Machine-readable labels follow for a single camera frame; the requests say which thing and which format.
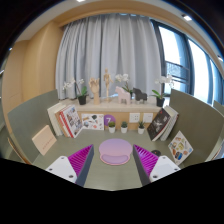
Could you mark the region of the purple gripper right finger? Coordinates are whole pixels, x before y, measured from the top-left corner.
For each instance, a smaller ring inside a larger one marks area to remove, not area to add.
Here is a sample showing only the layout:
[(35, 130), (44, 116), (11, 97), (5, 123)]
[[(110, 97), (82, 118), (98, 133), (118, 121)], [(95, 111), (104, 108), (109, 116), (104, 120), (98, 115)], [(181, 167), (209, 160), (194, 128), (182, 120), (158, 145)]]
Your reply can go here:
[(133, 145), (133, 156), (143, 186), (180, 170), (167, 156), (157, 156), (138, 145)]

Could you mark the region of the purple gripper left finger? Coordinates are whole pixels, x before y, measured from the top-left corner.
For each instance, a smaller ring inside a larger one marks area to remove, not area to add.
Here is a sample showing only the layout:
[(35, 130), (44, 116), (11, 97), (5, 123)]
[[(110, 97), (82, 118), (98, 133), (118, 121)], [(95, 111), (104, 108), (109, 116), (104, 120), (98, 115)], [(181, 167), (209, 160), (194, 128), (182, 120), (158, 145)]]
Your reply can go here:
[(66, 157), (58, 157), (47, 171), (83, 187), (94, 155), (94, 146), (89, 145)]

